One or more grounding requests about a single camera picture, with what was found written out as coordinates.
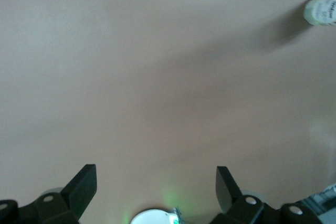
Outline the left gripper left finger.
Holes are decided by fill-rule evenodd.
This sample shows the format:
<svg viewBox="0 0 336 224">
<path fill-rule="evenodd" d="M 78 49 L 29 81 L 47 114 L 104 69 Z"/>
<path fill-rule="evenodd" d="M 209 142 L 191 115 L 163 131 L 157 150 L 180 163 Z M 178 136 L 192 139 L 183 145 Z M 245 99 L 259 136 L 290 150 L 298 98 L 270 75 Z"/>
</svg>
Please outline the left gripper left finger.
<svg viewBox="0 0 336 224">
<path fill-rule="evenodd" d="M 45 193 L 23 207 L 0 200 L 0 224 L 80 224 L 96 192 L 96 165 L 86 164 L 60 192 Z"/>
</svg>

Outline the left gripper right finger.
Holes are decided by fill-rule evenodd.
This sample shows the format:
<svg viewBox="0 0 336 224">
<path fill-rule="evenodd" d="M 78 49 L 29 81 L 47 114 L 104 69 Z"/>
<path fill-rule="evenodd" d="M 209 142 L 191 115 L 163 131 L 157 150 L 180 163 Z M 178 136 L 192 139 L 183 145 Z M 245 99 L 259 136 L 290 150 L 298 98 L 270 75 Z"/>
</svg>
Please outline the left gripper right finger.
<svg viewBox="0 0 336 224">
<path fill-rule="evenodd" d="M 253 195 L 244 195 L 226 166 L 216 170 L 216 197 L 222 210 L 212 224 L 322 224 L 308 207 L 284 204 L 270 207 Z"/>
</svg>

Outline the brown table cover mat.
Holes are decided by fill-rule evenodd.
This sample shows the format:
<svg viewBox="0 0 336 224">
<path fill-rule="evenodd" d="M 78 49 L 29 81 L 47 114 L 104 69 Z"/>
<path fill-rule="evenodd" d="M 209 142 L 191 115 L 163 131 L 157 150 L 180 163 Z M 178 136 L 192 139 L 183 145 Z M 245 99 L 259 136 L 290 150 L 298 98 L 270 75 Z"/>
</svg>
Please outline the brown table cover mat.
<svg viewBox="0 0 336 224">
<path fill-rule="evenodd" d="M 0 199 L 96 164 L 81 224 L 206 224 L 217 166 L 274 208 L 336 183 L 336 27 L 306 1 L 0 0 Z"/>
</svg>

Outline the clear tennis ball can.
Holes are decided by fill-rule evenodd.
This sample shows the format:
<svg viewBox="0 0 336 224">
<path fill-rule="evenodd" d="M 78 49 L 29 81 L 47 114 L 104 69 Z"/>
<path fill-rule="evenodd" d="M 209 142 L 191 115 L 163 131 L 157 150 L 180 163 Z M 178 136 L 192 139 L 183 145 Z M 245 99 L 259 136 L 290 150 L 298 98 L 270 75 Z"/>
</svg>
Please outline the clear tennis ball can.
<svg viewBox="0 0 336 224">
<path fill-rule="evenodd" d="M 336 26 L 336 0 L 310 0 L 303 11 L 304 19 L 313 26 Z"/>
</svg>

